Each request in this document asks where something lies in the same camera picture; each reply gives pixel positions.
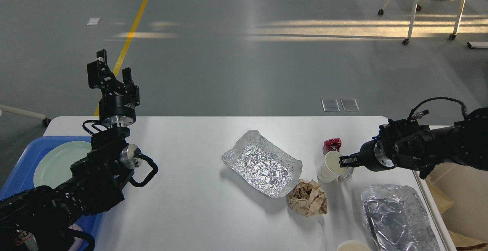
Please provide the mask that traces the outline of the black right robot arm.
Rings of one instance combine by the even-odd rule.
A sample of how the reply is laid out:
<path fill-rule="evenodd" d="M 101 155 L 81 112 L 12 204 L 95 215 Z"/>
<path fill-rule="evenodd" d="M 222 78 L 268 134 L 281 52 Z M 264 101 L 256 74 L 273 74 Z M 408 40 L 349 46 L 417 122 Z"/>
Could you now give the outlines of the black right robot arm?
<path fill-rule="evenodd" d="M 405 168 L 418 171 L 425 179 L 442 163 L 486 171 L 488 169 L 488 109 L 478 108 L 467 113 L 460 100 L 462 120 L 453 126 L 432 129 L 418 124 L 418 119 L 429 113 L 410 110 L 406 119 L 389 119 L 379 126 L 379 133 L 364 143 L 359 152 L 341 156 L 341 167 L 364 166 L 370 171 L 388 171 Z"/>

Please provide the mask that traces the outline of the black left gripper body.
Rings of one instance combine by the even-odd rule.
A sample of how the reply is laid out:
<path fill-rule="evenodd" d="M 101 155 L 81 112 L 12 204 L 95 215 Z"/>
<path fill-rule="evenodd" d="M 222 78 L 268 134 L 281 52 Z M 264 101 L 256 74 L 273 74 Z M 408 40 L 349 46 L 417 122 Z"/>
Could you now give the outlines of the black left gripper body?
<path fill-rule="evenodd" d="M 102 93 L 99 119 L 106 127 L 128 127 L 136 122 L 136 91 L 124 95 Z"/>

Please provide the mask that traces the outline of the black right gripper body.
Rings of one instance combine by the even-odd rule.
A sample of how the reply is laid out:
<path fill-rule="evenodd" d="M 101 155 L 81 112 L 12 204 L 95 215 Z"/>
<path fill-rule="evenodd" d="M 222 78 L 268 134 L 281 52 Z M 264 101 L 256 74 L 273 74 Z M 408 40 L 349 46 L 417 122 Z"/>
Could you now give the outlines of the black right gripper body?
<path fill-rule="evenodd" d="M 371 140 L 364 143 L 357 156 L 360 166 L 364 166 L 370 171 L 389 171 L 395 168 L 392 159 L 386 156 L 383 145 L 379 140 Z"/>

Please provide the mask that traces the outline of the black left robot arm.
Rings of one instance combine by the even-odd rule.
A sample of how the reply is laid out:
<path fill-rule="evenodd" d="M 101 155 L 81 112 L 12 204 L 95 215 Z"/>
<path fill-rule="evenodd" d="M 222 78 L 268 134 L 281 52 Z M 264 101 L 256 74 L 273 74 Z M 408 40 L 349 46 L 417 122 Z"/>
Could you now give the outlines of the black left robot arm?
<path fill-rule="evenodd" d="M 82 128 L 91 135 L 91 151 L 70 166 L 72 177 L 52 188 L 42 185 L 1 200 L 2 251 L 68 251 L 75 239 L 95 247 L 91 234 L 72 225 L 84 215 L 106 212 L 124 200 L 130 183 L 144 187 L 159 168 L 139 147 L 126 142 L 129 126 L 136 122 L 139 86 L 130 68 L 117 80 L 108 66 L 106 50 L 87 64 L 88 85 L 101 90 L 99 118 Z"/>

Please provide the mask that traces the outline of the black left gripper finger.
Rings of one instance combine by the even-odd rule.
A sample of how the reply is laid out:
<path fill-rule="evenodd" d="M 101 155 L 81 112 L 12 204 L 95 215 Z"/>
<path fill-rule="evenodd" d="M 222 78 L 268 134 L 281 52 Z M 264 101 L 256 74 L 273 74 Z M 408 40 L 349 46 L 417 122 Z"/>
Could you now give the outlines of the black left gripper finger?
<path fill-rule="evenodd" d="M 96 53 L 96 60 L 87 64 L 88 86 L 91 89 L 100 89 L 102 93 L 117 94 L 117 79 L 108 66 L 106 50 Z"/>
<path fill-rule="evenodd" d="M 123 91 L 125 96 L 129 96 L 134 100 L 135 106 L 140 105 L 140 89 L 134 81 L 132 80 L 132 70 L 131 68 L 122 69 L 123 77 Z"/>

